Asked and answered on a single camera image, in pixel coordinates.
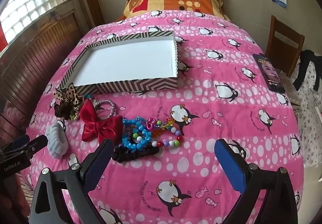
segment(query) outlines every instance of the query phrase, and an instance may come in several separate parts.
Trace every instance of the penguin cartoon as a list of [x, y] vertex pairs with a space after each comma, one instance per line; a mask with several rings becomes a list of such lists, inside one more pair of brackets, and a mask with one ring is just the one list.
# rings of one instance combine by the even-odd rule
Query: penguin cartoon
[[215, 85], [215, 87], [220, 99], [230, 99], [229, 102], [232, 102], [238, 96], [238, 92], [227, 83], [224, 83], [224, 85]]
[[235, 41], [235, 40], [233, 40], [233, 39], [228, 39], [228, 43], [229, 43], [230, 45], [232, 45], [232, 46], [235, 46], [237, 50], [239, 50], [239, 49], [238, 49], [238, 47], [239, 47], [239, 46], [241, 46], [241, 44], [240, 44], [240, 43], [236, 42], [236, 41]]
[[124, 23], [125, 22], [125, 20], [120, 20], [120, 21], [118, 21], [118, 22], [115, 22], [114, 24], [122, 24], [122, 23]]
[[210, 59], [216, 59], [219, 61], [220, 59], [223, 58], [223, 54], [215, 50], [206, 50], [206, 52], [207, 52], [207, 57]]
[[199, 28], [199, 32], [201, 35], [210, 35], [213, 33], [212, 30], [209, 30], [207, 28]]
[[219, 26], [221, 26], [221, 27], [223, 27], [223, 28], [227, 28], [228, 26], [226, 26], [226, 25], [224, 25], [224, 24], [222, 24], [222, 23], [217, 23]]
[[257, 76], [257, 74], [253, 73], [251, 70], [247, 69], [246, 67], [243, 67], [241, 71], [247, 78], [251, 79], [252, 82], [255, 83], [254, 79], [255, 79], [255, 76]]
[[182, 45], [183, 43], [185, 43], [186, 41], [189, 41], [189, 40], [185, 40], [185, 39], [183, 39], [182, 37], [180, 37], [180, 36], [176, 36], [175, 37], [175, 40], [176, 40], [176, 42], [177, 43], [179, 43], [180, 45]]
[[152, 11], [151, 12], [151, 17], [158, 17], [162, 14], [162, 11]]
[[234, 142], [234, 144], [230, 144], [228, 143], [229, 146], [232, 146], [231, 149], [235, 152], [238, 153], [243, 159], [246, 159], [247, 153], [246, 151], [243, 149], [242, 146], [240, 146], [240, 144], [234, 140], [232, 140], [232, 142]]
[[183, 127], [191, 123], [193, 118], [199, 118], [197, 115], [192, 115], [184, 104], [174, 105], [170, 110], [170, 116], [174, 119], [175, 123], [179, 125], [179, 129], [182, 135]]
[[248, 36], [245, 36], [245, 39], [246, 39], [246, 41], [249, 41], [252, 44], [255, 44], [255, 42], [251, 38], [249, 38]]
[[109, 34], [107, 37], [106, 37], [106, 40], [108, 39], [112, 39], [112, 38], [115, 38], [116, 37], [116, 34], [115, 33], [111, 33]]
[[204, 13], [200, 13], [200, 12], [196, 12], [196, 11], [194, 12], [194, 15], [195, 15], [195, 17], [200, 17], [200, 18], [203, 18], [206, 16]]
[[281, 105], [286, 104], [286, 106], [289, 104], [289, 99], [284, 94], [276, 93], [277, 99]]
[[149, 28], [149, 32], [162, 32], [162, 30], [157, 26], [152, 26]]
[[178, 71], [182, 72], [184, 76], [186, 71], [189, 71], [190, 68], [194, 68], [194, 66], [189, 66], [188, 64], [184, 63], [183, 61], [178, 61]]
[[294, 137], [291, 137], [291, 145], [292, 145], [292, 155], [299, 155], [300, 149], [301, 149], [301, 143], [299, 139], [294, 135]]
[[138, 25], [137, 23], [130, 24], [131, 27], [134, 27], [134, 26], [137, 26], [137, 25]]
[[175, 183], [176, 180], [162, 181], [156, 188], [159, 199], [168, 207], [171, 217], [173, 208], [180, 206], [184, 199], [191, 198], [188, 194], [183, 194]]
[[179, 20], [178, 18], [174, 18], [174, 19], [172, 19], [176, 24], [181, 24], [181, 23], [183, 23], [184, 21], [182, 21], [182, 20]]
[[275, 118], [271, 117], [265, 110], [260, 109], [258, 111], [258, 116], [260, 117], [260, 120], [262, 121], [262, 123], [264, 123], [267, 128], [268, 131], [270, 132], [270, 134], [272, 134], [270, 127], [273, 125], [273, 120], [275, 120]]
[[123, 222], [120, 220], [119, 216], [116, 214], [116, 212], [112, 209], [109, 209], [110, 211], [107, 211], [106, 209], [103, 209], [101, 206], [99, 206], [99, 214], [101, 215], [102, 219], [105, 221], [106, 224], [123, 224]]

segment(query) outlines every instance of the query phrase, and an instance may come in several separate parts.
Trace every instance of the chair backrest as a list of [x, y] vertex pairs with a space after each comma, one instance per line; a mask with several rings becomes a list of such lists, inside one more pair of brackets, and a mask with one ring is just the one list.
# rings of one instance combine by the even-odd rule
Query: chair backrest
[[[297, 43], [298, 47], [295, 48], [283, 42], [275, 36], [275, 32]], [[265, 56], [270, 59], [275, 68], [284, 71], [290, 77], [302, 51], [304, 39], [304, 35], [295, 32], [272, 15]]]

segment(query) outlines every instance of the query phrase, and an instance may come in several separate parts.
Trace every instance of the hair accessory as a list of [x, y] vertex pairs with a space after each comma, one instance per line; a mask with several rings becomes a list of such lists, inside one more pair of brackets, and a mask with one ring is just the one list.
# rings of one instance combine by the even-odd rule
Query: hair accessory
[[95, 106], [108, 102], [112, 105], [112, 110], [109, 116], [100, 120], [97, 117], [95, 107], [90, 100], [87, 100], [79, 112], [79, 117], [84, 124], [82, 141], [88, 142], [98, 137], [99, 143], [102, 143], [104, 138], [113, 141], [117, 145], [120, 141], [123, 131], [123, 117], [121, 115], [113, 116], [115, 113], [115, 104], [111, 100], [99, 101]]

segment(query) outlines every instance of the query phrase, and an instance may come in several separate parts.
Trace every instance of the bed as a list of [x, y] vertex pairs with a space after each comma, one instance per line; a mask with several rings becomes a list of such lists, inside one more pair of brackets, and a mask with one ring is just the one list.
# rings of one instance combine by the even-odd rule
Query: bed
[[[110, 161], [97, 188], [89, 193], [107, 224], [185, 223], [216, 224], [227, 216], [239, 193], [234, 191], [214, 155], [214, 144], [224, 138], [247, 162], [262, 169], [285, 167], [293, 184], [297, 207], [303, 190], [303, 155], [297, 122], [287, 96], [267, 89], [252, 54], [262, 53], [254, 40], [233, 23], [202, 12], [158, 10], [138, 12], [112, 24], [89, 31], [62, 63], [44, 91], [26, 132], [31, 138], [44, 134], [57, 121], [51, 103], [53, 93], [73, 60], [88, 44], [116, 36], [157, 31], [174, 31], [178, 43], [178, 88], [149, 92], [94, 95], [111, 99], [117, 113], [165, 121], [173, 107], [191, 115], [183, 127], [179, 147], [162, 148], [153, 156], [118, 163]], [[102, 106], [99, 116], [109, 114]], [[33, 189], [44, 167], [67, 169], [98, 147], [97, 139], [82, 142], [84, 123], [67, 121], [69, 149], [61, 160], [44, 149], [32, 159], [22, 175]], [[164, 133], [160, 140], [171, 140]], [[157, 188], [175, 183], [181, 203], [161, 201]], [[75, 223], [80, 223], [68, 191], [63, 191]], [[262, 192], [248, 220], [255, 221], [262, 204]]]

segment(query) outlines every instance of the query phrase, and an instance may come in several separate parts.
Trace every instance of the wooden wall panel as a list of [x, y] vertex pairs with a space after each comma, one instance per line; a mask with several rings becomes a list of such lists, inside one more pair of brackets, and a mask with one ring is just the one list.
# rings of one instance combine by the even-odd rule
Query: wooden wall panel
[[7, 135], [15, 138], [28, 126], [49, 80], [81, 37], [71, 12], [40, 32], [11, 62], [0, 78], [0, 129]]

